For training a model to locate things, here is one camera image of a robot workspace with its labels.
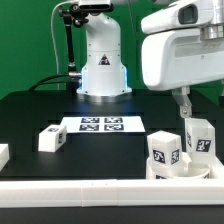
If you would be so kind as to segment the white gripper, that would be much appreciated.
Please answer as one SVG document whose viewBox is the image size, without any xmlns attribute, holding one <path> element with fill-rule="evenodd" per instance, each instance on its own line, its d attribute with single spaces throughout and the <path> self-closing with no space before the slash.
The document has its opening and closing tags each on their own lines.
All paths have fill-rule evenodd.
<svg viewBox="0 0 224 224">
<path fill-rule="evenodd" d="M 150 90 L 173 89 L 180 116 L 190 118 L 185 86 L 224 79 L 224 38 L 202 41 L 197 28 L 149 35 L 142 44 L 142 74 Z"/>
</svg>

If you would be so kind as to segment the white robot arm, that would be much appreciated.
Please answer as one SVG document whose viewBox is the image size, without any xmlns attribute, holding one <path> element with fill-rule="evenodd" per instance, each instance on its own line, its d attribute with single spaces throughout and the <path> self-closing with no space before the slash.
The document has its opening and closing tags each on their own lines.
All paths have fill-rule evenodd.
<svg viewBox="0 0 224 224">
<path fill-rule="evenodd" d="M 192 115 L 189 87 L 224 79 L 224 0 L 151 0 L 166 7 L 141 21 L 147 35 L 141 48 L 144 84 L 170 90 L 183 118 Z M 118 95 L 121 72 L 120 27 L 105 12 L 117 0 L 79 0 L 88 14 L 87 64 L 83 90 L 90 96 Z"/>
</svg>

